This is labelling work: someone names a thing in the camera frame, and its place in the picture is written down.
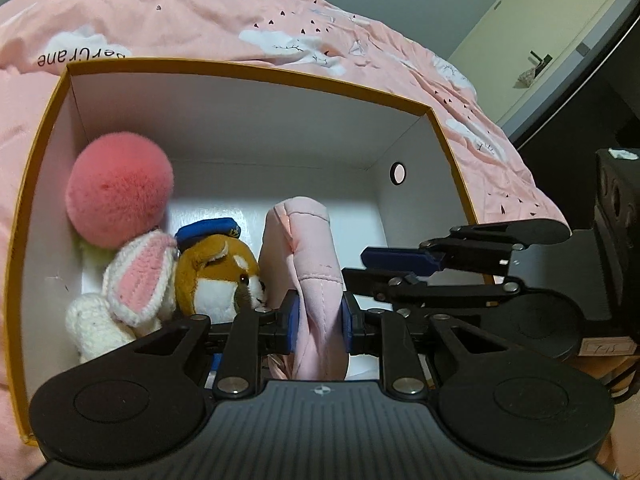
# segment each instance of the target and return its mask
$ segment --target white knitted toy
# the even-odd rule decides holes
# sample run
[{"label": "white knitted toy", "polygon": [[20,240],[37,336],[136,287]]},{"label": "white knitted toy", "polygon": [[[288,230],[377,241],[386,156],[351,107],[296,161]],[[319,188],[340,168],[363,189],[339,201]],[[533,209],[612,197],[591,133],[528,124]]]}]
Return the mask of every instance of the white knitted toy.
[{"label": "white knitted toy", "polygon": [[68,308],[66,329],[86,362],[161,327],[175,310],[175,238],[155,230],[126,244],[108,265],[101,294]]},{"label": "white knitted toy", "polygon": [[113,320],[101,294],[83,294],[66,311],[66,330],[85,363],[136,340],[133,331]]}]

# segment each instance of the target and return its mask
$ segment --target pink blanket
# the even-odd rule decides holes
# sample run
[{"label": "pink blanket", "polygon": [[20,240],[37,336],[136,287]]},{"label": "pink blanket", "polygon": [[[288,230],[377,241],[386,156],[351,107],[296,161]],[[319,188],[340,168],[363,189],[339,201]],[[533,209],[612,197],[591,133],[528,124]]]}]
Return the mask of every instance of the pink blanket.
[{"label": "pink blanket", "polygon": [[[26,157],[58,75],[69,61],[129,56],[276,66],[426,103],[479,221],[562,219],[470,82],[380,22],[324,0],[11,0],[0,7],[0,277]],[[0,365],[0,477],[17,480],[40,458],[17,438],[5,384]]]}]

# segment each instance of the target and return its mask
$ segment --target gray ribbed panel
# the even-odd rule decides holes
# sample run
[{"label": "gray ribbed panel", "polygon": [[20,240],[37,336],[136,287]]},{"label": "gray ribbed panel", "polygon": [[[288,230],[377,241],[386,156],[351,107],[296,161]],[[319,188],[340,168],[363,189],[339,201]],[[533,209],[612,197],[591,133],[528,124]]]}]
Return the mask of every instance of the gray ribbed panel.
[{"label": "gray ribbed panel", "polygon": [[447,439],[429,410],[389,399],[373,382],[271,381],[226,402],[189,444],[128,471],[51,463],[34,480],[607,480],[594,463],[551,472],[500,468]]}]

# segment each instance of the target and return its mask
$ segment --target crosshair logo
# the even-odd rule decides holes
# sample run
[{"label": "crosshair logo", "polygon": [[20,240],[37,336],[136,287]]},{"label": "crosshair logo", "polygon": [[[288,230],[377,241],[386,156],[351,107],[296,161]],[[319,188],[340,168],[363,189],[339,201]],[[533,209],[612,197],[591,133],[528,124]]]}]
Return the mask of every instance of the crosshair logo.
[{"label": "crosshair logo", "polygon": [[316,386],[313,389],[313,392],[315,394],[318,394],[319,396],[325,396],[328,395],[332,392],[333,390],[331,388],[329,388],[328,386],[324,386],[324,384],[322,386]]}]

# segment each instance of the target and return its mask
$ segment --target plush dog's head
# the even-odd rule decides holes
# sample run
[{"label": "plush dog's head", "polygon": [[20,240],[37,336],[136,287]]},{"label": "plush dog's head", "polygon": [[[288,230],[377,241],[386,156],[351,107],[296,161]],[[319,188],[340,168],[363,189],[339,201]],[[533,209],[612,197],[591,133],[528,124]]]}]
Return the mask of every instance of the plush dog's head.
[{"label": "plush dog's head", "polygon": [[175,295],[186,316],[206,314],[212,323],[231,322],[241,308],[266,303],[251,249],[226,235],[211,235],[181,254]]}]

